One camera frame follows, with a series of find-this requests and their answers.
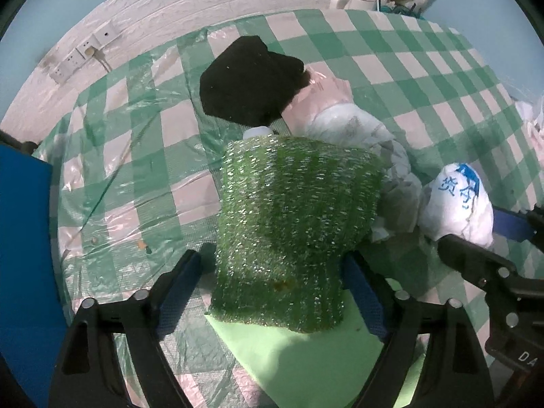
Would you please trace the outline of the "black knit hat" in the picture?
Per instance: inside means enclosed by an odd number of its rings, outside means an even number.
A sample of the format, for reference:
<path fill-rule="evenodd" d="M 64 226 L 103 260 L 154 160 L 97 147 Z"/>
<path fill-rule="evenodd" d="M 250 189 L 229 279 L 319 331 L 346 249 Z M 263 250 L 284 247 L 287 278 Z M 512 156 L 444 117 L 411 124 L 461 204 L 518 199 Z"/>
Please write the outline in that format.
<path fill-rule="evenodd" d="M 203 72 L 199 96 L 207 116 L 247 127 L 269 126 L 310 84 L 303 61 L 242 36 Z"/>

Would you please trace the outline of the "white wall socket strip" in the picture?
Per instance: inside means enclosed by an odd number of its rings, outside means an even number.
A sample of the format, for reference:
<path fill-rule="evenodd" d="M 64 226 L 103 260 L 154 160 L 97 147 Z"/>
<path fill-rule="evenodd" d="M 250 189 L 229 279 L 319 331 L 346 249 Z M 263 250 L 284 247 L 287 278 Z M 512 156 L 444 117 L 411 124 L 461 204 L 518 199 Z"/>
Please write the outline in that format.
<path fill-rule="evenodd" d="M 120 31 L 115 27 L 114 22 L 106 21 L 96 31 L 89 34 L 85 40 L 82 40 L 59 64 L 55 65 L 49 71 L 49 77 L 58 85 L 66 83 L 98 51 L 102 51 L 119 36 Z"/>

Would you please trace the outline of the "green white checkered tablecloth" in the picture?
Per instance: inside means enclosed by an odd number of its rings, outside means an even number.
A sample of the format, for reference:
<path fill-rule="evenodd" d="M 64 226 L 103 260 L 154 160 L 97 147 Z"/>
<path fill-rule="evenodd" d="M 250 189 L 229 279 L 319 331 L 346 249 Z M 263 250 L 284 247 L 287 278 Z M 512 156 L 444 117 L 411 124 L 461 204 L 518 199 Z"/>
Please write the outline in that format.
<path fill-rule="evenodd" d="M 457 31 L 358 10 L 298 10 L 202 29 L 143 53 L 85 89 L 37 150 L 53 166 L 54 270 L 73 317 L 152 286 L 184 252 L 215 261 L 221 162 L 242 126 L 206 116 L 203 71 L 234 40 L 258 36 L 351 84 L 355 102 L 408 153 L 416 175 L 466 162 L 491 201 L 543 198 L 538 158 L 506 89 Z M 161 348 L 197 407 L 250 407 L 236 359 L 207 321 L 214 275 L 200 280 Z"/>

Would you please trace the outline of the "white plastic bags pile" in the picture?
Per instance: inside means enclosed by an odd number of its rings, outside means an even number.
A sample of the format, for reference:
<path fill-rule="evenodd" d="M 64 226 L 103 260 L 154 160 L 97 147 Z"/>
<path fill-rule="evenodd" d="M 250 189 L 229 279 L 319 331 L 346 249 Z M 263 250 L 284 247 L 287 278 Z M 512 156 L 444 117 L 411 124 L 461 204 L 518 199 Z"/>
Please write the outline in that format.
<path fill-rule="evenodd" d="M 533 104 L 517 100 L 514 103 L 526 129 L 527 139 L 535 150 L 539 165 L 544 165 L 544 112 L 543 97 Z"/>

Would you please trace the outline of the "teal plastic basket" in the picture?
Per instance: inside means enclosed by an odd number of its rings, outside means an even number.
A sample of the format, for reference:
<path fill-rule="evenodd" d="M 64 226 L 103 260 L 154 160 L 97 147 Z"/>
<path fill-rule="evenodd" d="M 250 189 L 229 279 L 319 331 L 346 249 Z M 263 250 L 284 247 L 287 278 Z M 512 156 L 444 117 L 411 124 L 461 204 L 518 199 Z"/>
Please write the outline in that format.
<path fill-rule="evenodd" d="M 424 19 L 422 9 L 416 2 L 408 2 L 407 4 L 398 4 L 395 2 L 387 2 L 379 0 L 379 11 L 386 14 L 395 14 L 405 17 Z"/>

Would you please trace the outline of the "green glittery knitted cloth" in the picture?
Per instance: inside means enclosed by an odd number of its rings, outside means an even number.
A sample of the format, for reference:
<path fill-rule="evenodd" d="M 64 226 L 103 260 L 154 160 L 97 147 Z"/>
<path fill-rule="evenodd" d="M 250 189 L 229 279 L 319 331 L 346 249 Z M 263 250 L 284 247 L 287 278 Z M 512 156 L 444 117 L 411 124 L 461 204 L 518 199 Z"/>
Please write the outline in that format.
<path fill-rule="evenodd" d="M 384 169 L 362 148 L 305 137 L 227 145 L 211 315 L 297 333 L 343 319 L 341 259 L 367 236 Z"/>

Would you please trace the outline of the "blue-edged cardboard box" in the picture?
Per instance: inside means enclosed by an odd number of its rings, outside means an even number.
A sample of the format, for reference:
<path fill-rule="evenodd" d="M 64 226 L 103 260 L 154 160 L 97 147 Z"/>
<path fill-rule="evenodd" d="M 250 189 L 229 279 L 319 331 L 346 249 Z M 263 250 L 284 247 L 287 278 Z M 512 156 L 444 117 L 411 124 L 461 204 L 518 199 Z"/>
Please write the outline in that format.
<path fill-rule="evenodd" d="M 52 167 L 1 146 L 1 355 L 37 407 L 66 334 L 49 234 Z"/>

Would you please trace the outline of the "light green foam sheet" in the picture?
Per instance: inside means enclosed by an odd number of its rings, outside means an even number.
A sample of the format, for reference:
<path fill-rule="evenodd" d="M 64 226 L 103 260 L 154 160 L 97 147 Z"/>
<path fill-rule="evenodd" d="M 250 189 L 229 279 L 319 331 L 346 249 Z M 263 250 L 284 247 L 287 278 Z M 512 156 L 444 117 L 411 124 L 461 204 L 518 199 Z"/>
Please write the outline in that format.
<path fill-rule="evenodd" d="M 344 320 L 322 333 L 206 317 L 236 359 L 232 378 L 248 406 L 351 406 L 383 344 L 368 332 L 351 292 L 343 297 Z"/>

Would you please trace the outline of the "white bag with blue print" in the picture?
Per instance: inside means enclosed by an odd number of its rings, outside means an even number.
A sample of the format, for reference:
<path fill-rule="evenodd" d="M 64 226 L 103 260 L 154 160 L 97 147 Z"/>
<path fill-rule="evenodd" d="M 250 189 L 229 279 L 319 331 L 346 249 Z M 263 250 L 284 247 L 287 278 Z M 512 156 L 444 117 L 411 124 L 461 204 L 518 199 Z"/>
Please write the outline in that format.
<path fill-rule="evenodd" d="M 482 248 L 491 247 L 493 208 L 483 181 L 472 166 L 449 164 L 425 185 L 418 227 L 433 241 L 454 235 Z"/>

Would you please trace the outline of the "pink white plastic-wrapped bundle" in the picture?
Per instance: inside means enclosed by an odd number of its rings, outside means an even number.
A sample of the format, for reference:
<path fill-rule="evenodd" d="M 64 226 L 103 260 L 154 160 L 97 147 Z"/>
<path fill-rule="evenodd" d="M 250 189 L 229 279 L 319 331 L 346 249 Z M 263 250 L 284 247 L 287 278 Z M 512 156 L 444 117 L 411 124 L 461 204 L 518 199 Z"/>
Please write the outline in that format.
<path fill-rule="evenodd" d="M 311 74 L 281 113 L 289 136 L 256 139 L 261 235 L 353 245 L 412 232 L 422 186 L 402 144 L 358 107 L 347 81 Z"/>

